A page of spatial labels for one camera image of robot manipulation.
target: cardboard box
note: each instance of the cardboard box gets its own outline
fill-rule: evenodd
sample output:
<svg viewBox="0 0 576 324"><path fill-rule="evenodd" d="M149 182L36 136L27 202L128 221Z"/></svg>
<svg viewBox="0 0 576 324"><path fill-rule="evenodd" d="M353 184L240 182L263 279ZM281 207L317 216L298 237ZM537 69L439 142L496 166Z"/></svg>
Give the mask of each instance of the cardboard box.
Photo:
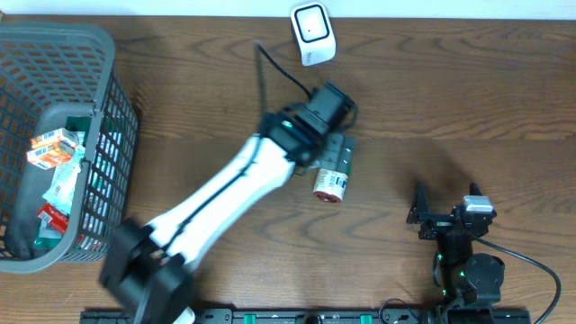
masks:
<svg viewBox="0 0 576 324"><path fill-rule="evenodd" d="M28 162L44 170L67 163L73 155L74 149L62 142L55 142L26 153Z"/></svg>
<svg viewBox="0 0 576 324"><path fill-rule="evenodd" d="M68 217L47 202L40 211L38 211L36 216L38 216L39 219L46 221L48 225L61 234L66 233L66 230L68 229Z"/></svg>
<svg viewBox="0 0 576 324"><path fill-rule="evenodd" d="M78 146L79 140L75 131L70 131L66 129L57 129L49 131L46 134L37 136L30 139L33 149L37 149L52 143L62 142L72 149Z"/></svg>

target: wire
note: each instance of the wire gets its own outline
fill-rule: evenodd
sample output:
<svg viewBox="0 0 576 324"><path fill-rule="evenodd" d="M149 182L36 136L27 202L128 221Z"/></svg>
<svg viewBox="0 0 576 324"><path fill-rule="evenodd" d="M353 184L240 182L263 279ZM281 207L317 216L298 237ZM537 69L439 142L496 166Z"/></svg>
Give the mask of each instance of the wire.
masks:
<svg viewBox="0 0 576 324"><path fill-rule="evenodd" d="M268 54L266 53L266 51L260 45L259 42L256 43L255 52L256 52L255 53L256 54L255 55L255 58L256 58L256 78L258 81L258 94L259 94L259 101L260 101L260 119L262 119L262 117L264 117L264 114L266 113L266 82L264 80L264 70L262 67L262 58L260 57L259 53L262 52L268 58L268 60L270 60L272 65L274 65L281 72L283 72L283 74L287 75L287 73L285 71L283 71L282 68L279 67L272 60L272 58L270 58L268 56ZM259 128L258 128L258 134L259 135L258 135L258 141L256 143L256 147L254 148L254 151L252 152L252 156L248 159L248 161L244 165L244 167L242 167L240 169L240 171L233 178L231 178L223 187L218 189L217 192L213 193L207 200L205 200L200 206L198 206L198 208L196 208L195 211L193 211L188 217L186 217L180 223L180 225L178 226L178 230L172 235L172 237L170 238L168 243L166 243L162 247L162 249L164 251L168 251L170 249L172 244L174 244L174 241L184 232L184 229L186 228L186 226L188 226L188 224L190 224L190 222L192 221L194 216L196 216L202 209L204 209L204 207L206 207L214 199L216 199L216 197L218 197L220 194L222 194L224 191L226 191L226 189L228 189L231 185L233 185L238 179L240 179L242 176L246 175L246 172L252 166L252 163L254 163L254 160L256 159L256 156L258 155L258 152L260 151L260 146L262 144L262 131Z"/></svg>
<svg viewBox="0 0 576 324"><path fill-rule="evenodd" d="M412 317L414 318L414 320L416 320L418 323L420 323L420 317L416 316L416 314L414 313L414 311L412 311L412 309L410 308L410 306L408 306L408 304L407 304L405 301L403 301L403 300L400 299L400 298L390 298L388 301L385 301L384 304L382 305L382 307L380 308L380 310L378 310L378 319L380 319L380 322L381 322L382 324L388 324L388 322L383 319L383 313L384 313L384 310L386 309L386 306L388 306L388 303L389 303L389 302L392 302L392 301L398 301L398 302L401 302L401 303L403 303L404 305L406 305L406 309L408 310L408 312L410 313L410 315L412 315Z"/></svg>
<svg viewBox="0 0 576 324"><path fill-rule="evenodd" d="M487 240L484 240L482 238L479 238L478 236L476 236L474 233L472 233L471 231L469 231L465 226L464 226L464 220L461 218L460 222L462 223L462 227L464 232L471 238L477 240L479 243L482 243L483 245L493 248L499 252L503 252L506 253L508 255L511 255L513 257L517 257L522 261L526 261L528 262L530 265L533 266L537 266L540 269L546 271L549 275L552 276L552 278L554 279L555 283L556 283L556 293L554 294L554 298L552 299L552 302L550 303L550 305L548 306L548 308L546 309L546 311L534 322L534 324L540 324L542 323L547 317L548 315L550 315L550 313L554 310L554 307L556 307L556 304L558 303L558 300L560 300L560 293L562 292L562 284L560 282L560 278L558 277L558 275L552 271L552 269L550 269L549 267L547 267L546 265L541 264L540 262L527 257L527 256L523 256L517 252L514 252L512 250L509 250L505 247L501 247L499 245L496 245L494 243L490 243Z"/></svg>
<svg viewBox="0 0 576 324"><path fill-rule="evenodd" d="M144 286L144 293L140 296L140 301L138 303L138 308L136 309L136 314L134 314L134 319L132 324L142 324L144 321L144 312L148 307L148 302L150 301L150 294L152 293L152 283L148 282Z"/></svg>
<svg viewBox="0 0 576 324"><path fill-rule="evenodd" d="M300 81L298 81L294 76L290 75L290 73L286 72L282 67L278 65L268 54L268 52L262 47L259 41L256 42L256 48L268 59L270 64L272 64L280 73L282 73L285 77L289 78L292 82L294 82L297 86L302 89L304 93L308 96L308 99L312 98L312 93L306 86L304 86Z"/></svg>

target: red package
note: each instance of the red package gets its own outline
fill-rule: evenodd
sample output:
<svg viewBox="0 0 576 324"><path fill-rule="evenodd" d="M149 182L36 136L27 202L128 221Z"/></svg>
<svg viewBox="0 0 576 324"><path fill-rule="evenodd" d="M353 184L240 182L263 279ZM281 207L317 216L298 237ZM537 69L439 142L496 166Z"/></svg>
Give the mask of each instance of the red package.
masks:
<svg viewBox="0 0 576 324"><path fill-rule="evenodd" d="M59 210L54 208L51 204L46 202L44 207L38 211L38 218L45 220L54 230L64 234L68 228L68 217L66 217Z"/></svg>

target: snack package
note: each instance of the snack package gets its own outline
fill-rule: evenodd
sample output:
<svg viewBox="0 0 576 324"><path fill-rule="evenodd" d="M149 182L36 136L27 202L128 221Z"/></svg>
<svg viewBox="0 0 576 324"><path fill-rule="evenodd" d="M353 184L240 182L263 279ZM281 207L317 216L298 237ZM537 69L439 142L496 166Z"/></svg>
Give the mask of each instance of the snack package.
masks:
<svg viewBox="0 0 576 324"><path fill-rule="evenodd" d="M30 139L30 142L33 149L58 142L64 143L74 149L80 143L78 136L74 131L66 130L63 128L49 131L46 134L37 136L33 139Z"/></svg>
<svg viewBox="0 0 576 324"><path fill-rule="evenodd" d="M28 162L44 170L67 163L73 155L74 149L62 142L55 142L26 153Z"/></svg>
<svg viewBox="0 0 576 324"><path fill-rule="evenodd" d="M78 136L78 140L80 140L80 142L83 142L84 140L84 132L83 131L77 131L76 135ZM54 175L52 176L52 182L50 183L50 186L54 185L56 183L56 180L58 179L58 177L60 176L60 174L62 173L62 171L64 171L64 168L66 168L67 164L61 164L58 165L54 168Z"/></svg>
<svg viewBox="0 0 576 324"><path fill-rule="evenodd" d="M70 214L72 209L72 200L74 199L74 189L76 187L76 180L81 171L80 162L84 158L85 149L83 146L76 147L74 156L68 163L61 169L58 168L54 172L52 178L52 185L50 189L42 196L48 203Z"/></svg>
<svg viewBox="0 0 576 324"><path fill-rule="evenodd" d="M68 217L66 217L62 212L52 206L49 202L46 202L38 214L36 214L39 219L46 221L54 230L57 230L60 234L66 233L68 228Z"/></svg>
<svg viewBox="0 0 576 324"><path fill-rule="evenodd" d="M54 248L62 239L62 234L42 220L34 240L35 248Z"/></svg>

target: white label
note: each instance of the white label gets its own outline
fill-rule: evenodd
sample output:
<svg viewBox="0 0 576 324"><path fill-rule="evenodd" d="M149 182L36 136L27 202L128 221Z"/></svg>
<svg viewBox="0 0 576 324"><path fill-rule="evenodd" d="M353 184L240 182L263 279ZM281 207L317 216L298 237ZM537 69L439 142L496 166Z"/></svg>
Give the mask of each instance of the white label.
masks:
<svg viewBox="0 0 576 324"><path fill-rule="evenodd" d="M76 132L76 136L78 137L78 143L79 145L83 145L82 143L84 143L84 136L85 136L86 132L85 131L77 131Z"/></svg>
<svg viewBox="0 0 576 324"><path fill-rule="evenodd" d="M52 177L52 183L50 184L50 186L53 186L56 183L56 180L59 178L59 176L62 174L62 171L64 171L64 168L66 167L67 163L61 164L61 165L57 165L54 168L54 176Z"/></svg>
<svg viewBox="0 0 576 324"><path fill-rule="evenodd" d="M346 190L348 175L337 171L321 169L314 185L315 194L324 194L342 201Z"/></svg>
<svg viewBox="0 0 576 324"><path fill-rule="evenodd" d="M43 239L62 239L62 234L52 228L47 221L42 220L38 230L38 237Z"/></svg>
<svg viewBox="0 0 576 324"><path fill-rule="evenodd" d="M54 195L58 197L58 195L60 194L60 190L62 190L62 187L57 184L56 187L54 187Z"/></svg>
<svg viewBox="0 0 576 324"><path fill-rule="evenodd" d="M38 215L38 218L43 221L46 221L48 224L50 224L50 222L52 221L52 216L48 215L48 213L45 211L42 211L40 215Z"/></svg>

